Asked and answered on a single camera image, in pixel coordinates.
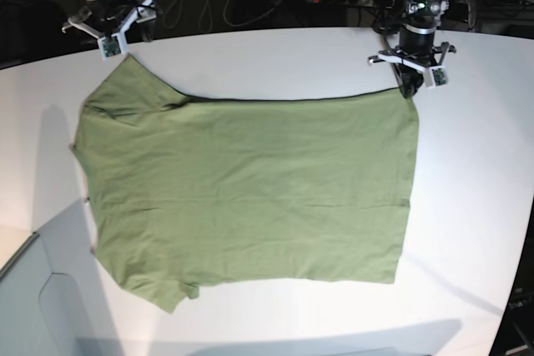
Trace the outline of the green T-shirt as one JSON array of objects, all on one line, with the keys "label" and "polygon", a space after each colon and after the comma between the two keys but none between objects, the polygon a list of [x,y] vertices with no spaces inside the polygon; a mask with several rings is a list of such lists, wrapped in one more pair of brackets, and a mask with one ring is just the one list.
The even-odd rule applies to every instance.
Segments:
[{"label": "green T-shirt", "polygon": [[224,283],[393,283],[418,133],[415,104],[395,89],[208,99],[130,57],[84,101],[72,150],[96,259],[170,313]]}]

